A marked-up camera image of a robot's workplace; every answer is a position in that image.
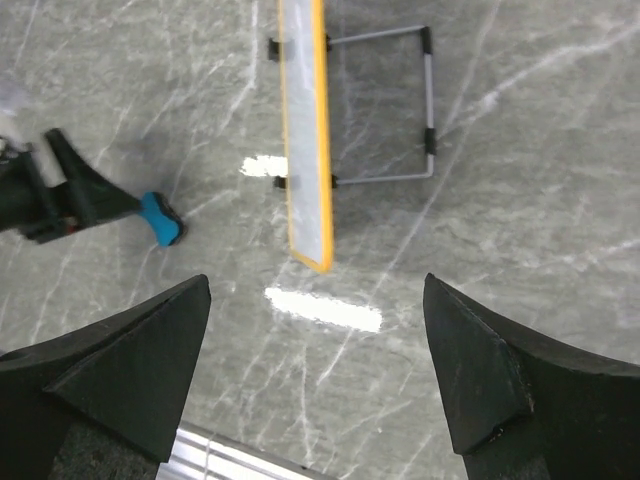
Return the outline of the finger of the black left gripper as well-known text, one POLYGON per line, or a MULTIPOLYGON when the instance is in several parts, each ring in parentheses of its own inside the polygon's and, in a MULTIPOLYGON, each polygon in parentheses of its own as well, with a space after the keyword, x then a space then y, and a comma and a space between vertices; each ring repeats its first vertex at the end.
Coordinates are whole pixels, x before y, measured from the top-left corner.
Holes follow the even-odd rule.
POLYGON ((141 202, 93 169, 75 150, 65 132, 45 132, 65 181, 50 189, 56 206, 71 230, 85 230, 120 220, 141 210, 141 202))

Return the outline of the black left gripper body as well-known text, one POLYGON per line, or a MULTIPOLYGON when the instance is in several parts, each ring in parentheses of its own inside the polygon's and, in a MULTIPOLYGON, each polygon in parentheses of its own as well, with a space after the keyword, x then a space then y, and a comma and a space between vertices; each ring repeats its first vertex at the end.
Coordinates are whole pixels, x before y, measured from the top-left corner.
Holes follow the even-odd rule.
POLYGON ((30 149, 1 145, 1 231, 17 230, 45 244, 78 231, 77 218, 65 215, 37 168, 30 149))

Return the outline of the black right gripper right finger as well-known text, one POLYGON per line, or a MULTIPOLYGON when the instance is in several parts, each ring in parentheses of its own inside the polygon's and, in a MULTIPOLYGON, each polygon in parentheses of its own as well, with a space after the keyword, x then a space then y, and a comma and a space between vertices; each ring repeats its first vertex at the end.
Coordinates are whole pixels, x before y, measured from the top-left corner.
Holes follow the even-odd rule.
POLYGON ((636 479, 639 368, 491 311, 433 274, 426 336, 470 479, 636 479))

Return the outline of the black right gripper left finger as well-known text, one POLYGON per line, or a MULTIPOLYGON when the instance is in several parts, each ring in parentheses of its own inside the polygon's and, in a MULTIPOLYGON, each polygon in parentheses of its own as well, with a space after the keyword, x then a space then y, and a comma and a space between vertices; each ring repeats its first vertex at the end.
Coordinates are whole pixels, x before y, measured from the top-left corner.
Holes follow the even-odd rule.
POLYGON ((2 478, 155 478, 173 448, 210 305, 199 274, 2 354, 2 478))

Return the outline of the blue whiteboard eraser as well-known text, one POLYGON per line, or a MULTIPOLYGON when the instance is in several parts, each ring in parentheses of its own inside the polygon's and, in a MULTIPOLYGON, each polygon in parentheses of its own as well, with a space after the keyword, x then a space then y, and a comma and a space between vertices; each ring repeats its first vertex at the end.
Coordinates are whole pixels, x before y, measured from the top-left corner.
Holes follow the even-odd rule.
POLYGON ((146 192, 140 200, 139 215, 153 231, 157 244, 170 247, 178 244, 187 233, 187 225, 160 192, 146 192))

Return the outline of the yellow framed whiteboard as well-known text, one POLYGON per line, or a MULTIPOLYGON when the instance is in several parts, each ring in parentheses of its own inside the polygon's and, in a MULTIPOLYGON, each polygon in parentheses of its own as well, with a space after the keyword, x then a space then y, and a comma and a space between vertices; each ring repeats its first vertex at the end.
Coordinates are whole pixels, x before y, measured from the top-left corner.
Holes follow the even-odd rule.
POLYGON ((278 14, 289 246, 325 273, 334 229, 324 5, 280 1, 278 14))

